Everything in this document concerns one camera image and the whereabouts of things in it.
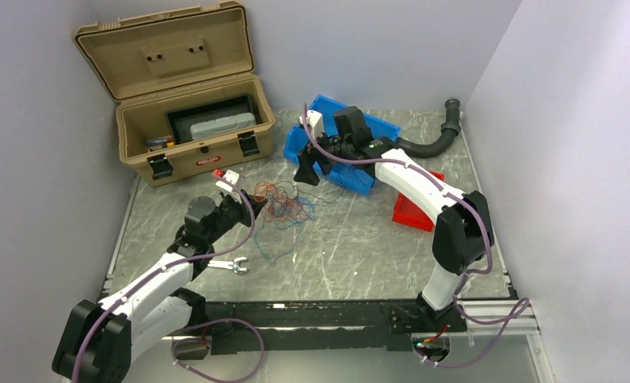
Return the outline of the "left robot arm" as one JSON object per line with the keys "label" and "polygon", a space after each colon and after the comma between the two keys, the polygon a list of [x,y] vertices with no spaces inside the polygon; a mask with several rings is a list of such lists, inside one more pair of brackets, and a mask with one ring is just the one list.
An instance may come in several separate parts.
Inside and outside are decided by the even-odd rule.
{"label": "left robot arm", "polygon": [[163,337],[193,335],[210,323],[204,296],[187,284],[212,263],[213,244],[240,223],[250,227],[264,204],[242,191],[216,203],[196,197],[166,252],[149,270],[99,302],[70,312],[52,370],[76,382],[121,382],[129,367]]}

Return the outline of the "red plastic bin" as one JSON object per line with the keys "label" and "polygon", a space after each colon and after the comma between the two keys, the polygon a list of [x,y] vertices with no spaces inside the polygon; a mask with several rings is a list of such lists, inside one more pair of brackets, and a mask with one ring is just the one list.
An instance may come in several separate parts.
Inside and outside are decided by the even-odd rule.
{"label": "red plastic bin", "polygon": [[391,220],[395,223],[426,232],[432,232],[434,230],[434,222],[420,207],[411,202],[403,194],[398,194]]}

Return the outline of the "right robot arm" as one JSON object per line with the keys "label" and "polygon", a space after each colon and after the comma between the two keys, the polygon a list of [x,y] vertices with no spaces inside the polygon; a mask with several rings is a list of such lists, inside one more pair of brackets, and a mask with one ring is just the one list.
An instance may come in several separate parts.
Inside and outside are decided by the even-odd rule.
{"label": "right robot arm", "polygon": [[357,107],[340,109],[334,120],[337,134],[322,130],[322,116],[303,109],[299,126],[307,143],[298,153],[297,183],[316,186],[320,176],[336,164],[347,164],[404,195],[433,222],[432,254],[436,265],[417,297],[416,320],[426,331],[446,322],[454,299],[474,273],[471,266],[491,259],[493,229],[486,198],[479,191],[466,193],[434,177],[386,137],[374,137]]}

